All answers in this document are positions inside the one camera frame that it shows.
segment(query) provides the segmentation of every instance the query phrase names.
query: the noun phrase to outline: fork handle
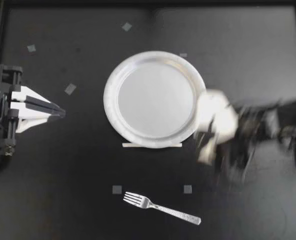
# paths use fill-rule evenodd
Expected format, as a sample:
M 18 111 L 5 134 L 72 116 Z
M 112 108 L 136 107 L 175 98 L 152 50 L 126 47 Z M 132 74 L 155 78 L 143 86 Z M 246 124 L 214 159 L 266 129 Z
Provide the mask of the fork handle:
M 164 207 L 164 206 L 159 206 L 157 204 L 154 204 L 153 208 L 157 209 L 159 211 L 162 211 L 166 214 L 173 215 L 174 217 L 180 218 L 180 219 L 190 222 L 192 224 L 199 225 L 202 222 L 200 217 L 193 216 L 193 215 L 181 212 L 181 211 L 176 211 L 176 210 Z

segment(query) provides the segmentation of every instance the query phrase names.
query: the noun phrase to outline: robotic arm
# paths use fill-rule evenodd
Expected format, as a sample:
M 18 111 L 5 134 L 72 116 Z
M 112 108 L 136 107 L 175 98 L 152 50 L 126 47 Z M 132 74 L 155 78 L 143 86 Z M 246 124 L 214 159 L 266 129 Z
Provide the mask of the robotic arm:
M 0 159 L 15 152 L 16 133 L 66 115 L 58 105 L 22 86 L 22 74 L 21 67 L 0 65 Z
M 284 146 L 284 139 L 290 138 L 296 145 L 296 100 L 257 107 L 232 106 L 221 91 L 210 89 L 199 97 L 196 119 L 198 161 L 221 166 L 232 182 L 245 180 L 257 144 L 277 140 Z

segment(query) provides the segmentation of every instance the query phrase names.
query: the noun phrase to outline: black tabletop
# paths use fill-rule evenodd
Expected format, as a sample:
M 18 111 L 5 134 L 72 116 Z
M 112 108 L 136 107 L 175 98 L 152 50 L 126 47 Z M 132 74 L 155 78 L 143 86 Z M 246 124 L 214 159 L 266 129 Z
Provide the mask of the black tabletop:
M 18 134 L 0 172 L 0 240 L 296 240 L 291 153 L 258 147 L 245 185 L 235 186 L 196 163 L 192 138 L 182 148 L 122 148 L 103 106 L 113 69 L 150 50 L 186 53 L 206 86 L 232 102 L 296 97 L 292 6 L 16 8 L 2 50 L 2 62 L 22 66 L 24 84 L 67 116 Z M 133 207 L 113 185 L 202 223 Z

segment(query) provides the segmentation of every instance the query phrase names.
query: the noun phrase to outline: gray tape square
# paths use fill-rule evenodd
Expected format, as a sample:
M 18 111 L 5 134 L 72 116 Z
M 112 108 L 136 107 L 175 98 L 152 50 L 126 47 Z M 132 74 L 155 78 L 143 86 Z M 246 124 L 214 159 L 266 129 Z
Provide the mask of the gray tape square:
M 123 194 L 123 187 L 121 185 L 112 185 L 112 194 Z
M 132 26 L 133 25 L 131 25 L 129 22 L 126 22 L 121 28 L 128 32 L 132 28 Z
M 27 46 L 27 49 L 28 49 L 28 52 L 30 52 L 30 53 L 36 52 L 36 46 L 35 46 L 35 44 L 28 45 Z
M 191 185 L 183 185 L 183 194 L 192 194 L 193 187 Z
M 74 84 L 70 83 L 64 92 L 68 95 L 71 95 L 73 93 L 73 91 L 75 91 L 75 89 L 76 89 L 76 86 Z

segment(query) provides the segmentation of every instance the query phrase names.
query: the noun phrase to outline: white plate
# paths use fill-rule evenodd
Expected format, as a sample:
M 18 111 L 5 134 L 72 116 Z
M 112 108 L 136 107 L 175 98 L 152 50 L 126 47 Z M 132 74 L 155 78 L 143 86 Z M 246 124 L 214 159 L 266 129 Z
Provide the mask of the white plate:
M 104 110 L 114 129 L 131 143 L 166 148 L 196 130 L 196 103 L 205 89 L 203 78 L 185 59 L 147 51 L 124 60 L 111 73 Z

